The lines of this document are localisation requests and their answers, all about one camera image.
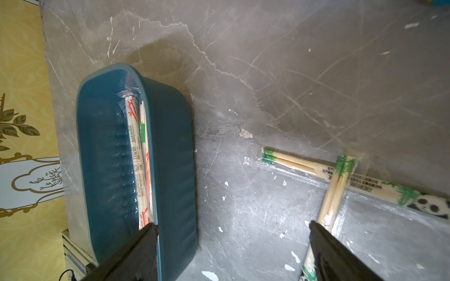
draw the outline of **gray marble surface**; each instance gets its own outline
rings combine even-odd
[[[88,252],[76,96],[85,76],[115,62],[176,87],[192,105],[199,247],[180,280],[207,280],[201,271],[297,280],[291,251],[303,261],[303,221],[316,217],[324,190],[244,165],[259,145],[331,162],[350,153],[362,173],[450,194],[448,9],[414,0],[45,0],[40,8],[69,228]]]

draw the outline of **wall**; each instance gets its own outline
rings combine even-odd
[[[57,280],[67,221],[39,7],[0,1],[0,34],[0,280]]]

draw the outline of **green bamboo print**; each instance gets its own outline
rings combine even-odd
[[[346,157],[339,155],[336,159],[336,167],[334,167],[334,172],[337,173],[338,175],[342,174],[342,169],[344,167],[344,164],[346,162]]]
[[[398,204],[400,206],[406,205],[411,199],[412,199],[411,203],[415,202],[417,197],[419,197],[420,194],[421,194],[417,190],[414,190],[414,189],[409,188],[409,187],[404,187],[402,185],[398,185],[398,184],[395,184],[395,183],[382,182],[382,184],[392,186],[395,191],[397,191],[399,194],[401,194],[401,197],[398,200]]]
[[[271,151],[270,149],[267,149],[267,148],[264,148],[264,150],[263,150],[262,153],[267,154],[267,155],[270,155],[270,156],[273,156],[273,155],[274,155],[274,152]]]
[[[273,157],[272,155],[265,154],[265,153],[262,155],[262,162],[264,162],[264,163],[273,165],[273,164],[275,164],[274,160],[275,160],[275,157]]]
[[[316,281],[317,277],[315,275],[314,271],[309,271],[306,269],[306,267],[303,267],[303,276],[305,276],[308,281]]]

